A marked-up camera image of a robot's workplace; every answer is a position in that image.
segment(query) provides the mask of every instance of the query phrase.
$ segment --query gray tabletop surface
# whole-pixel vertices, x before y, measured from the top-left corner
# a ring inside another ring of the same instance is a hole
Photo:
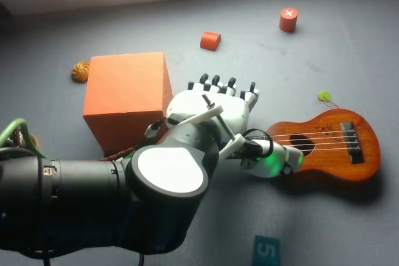
[[[297,30],[279,30],[283,7]],[[23,17],[0,25],[0,128],[26,118],[41,148],[60,159],[97,159],[100,146],[82,118],[85,85],[70,70],[95,55],[164,51],[174,94],[203,73],[257,82],[250,127],[306,121],[340,107],[373,126],[382,151],[378,178],[343,191],[253,179],[221,163],[184,244],[146,266],[251,265],[255,235],[280,239],[282,266],[397,265],[399,259],[399,0],[184,0]],[[216,52],[200,49],[219,32]],[[52,265],[136,265],[138,254],[87,249]],[[42,265],[0,252],[0,265]]]

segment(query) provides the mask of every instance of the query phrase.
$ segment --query small guitar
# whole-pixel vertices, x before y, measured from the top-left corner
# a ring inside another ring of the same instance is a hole
[[[298,172],[319,170],[340,179],[363,181],[380,167],[380,146],[372,127],[350,110],[329,110],[304,123],[283,121],[267,132],[276,143],[303,152],[305,159]]]

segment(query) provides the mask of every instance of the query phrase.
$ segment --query white number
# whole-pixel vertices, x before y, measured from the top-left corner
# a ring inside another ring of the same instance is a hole
[[[259,243],[259,245],[257,246],[257,253],[261,257],[268,257],[270,255],[272,258],[274,258],[274,255],[276,254],[276,248],[274,247],[274,245],[271,244]]]

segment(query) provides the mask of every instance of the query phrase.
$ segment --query ukulele body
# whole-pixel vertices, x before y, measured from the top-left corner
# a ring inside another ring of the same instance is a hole
[[[380,146],[372,127],[355,112],[332,109],[303,123],[280,122],[273,141],[304,153],[298,172],[323,171],[348,181],[371,178],[380,167]]]

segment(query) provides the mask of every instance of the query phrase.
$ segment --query ukulele bridge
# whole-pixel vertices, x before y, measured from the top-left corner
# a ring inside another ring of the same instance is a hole
[[[355,125],[348,121],[341,123],[341,129],[344,132],[345,144],[352,164],[364,163],[362,147],[357,136]]]

